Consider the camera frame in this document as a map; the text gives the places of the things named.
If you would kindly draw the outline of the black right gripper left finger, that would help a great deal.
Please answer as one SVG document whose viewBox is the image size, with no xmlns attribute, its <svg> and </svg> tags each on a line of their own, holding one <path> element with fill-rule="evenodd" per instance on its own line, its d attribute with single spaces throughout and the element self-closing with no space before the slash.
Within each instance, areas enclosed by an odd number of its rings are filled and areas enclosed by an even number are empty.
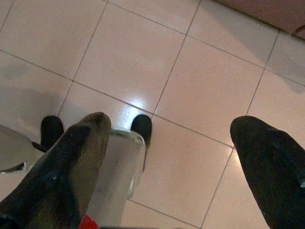
<svg viewBox="0 0 305 229">
<path fill-rule="evenodd" d="M 103 112 L 69 127 L 0 203 L 3 229 L 76 229 L 105 157 L 111 121 Z"/>
</svg>

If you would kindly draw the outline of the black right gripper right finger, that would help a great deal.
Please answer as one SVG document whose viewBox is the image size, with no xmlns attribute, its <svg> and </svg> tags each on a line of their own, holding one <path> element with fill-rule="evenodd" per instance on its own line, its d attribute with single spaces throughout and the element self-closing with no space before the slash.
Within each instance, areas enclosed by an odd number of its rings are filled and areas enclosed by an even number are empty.
<svg viewBox="0 0 305 229">
<path fill-rule="evenodd" d="M 254 116 L 235 118 L 230 135 L 243 173 L 271 229 L 305 227 L 305 150 Z"/>
</svg>

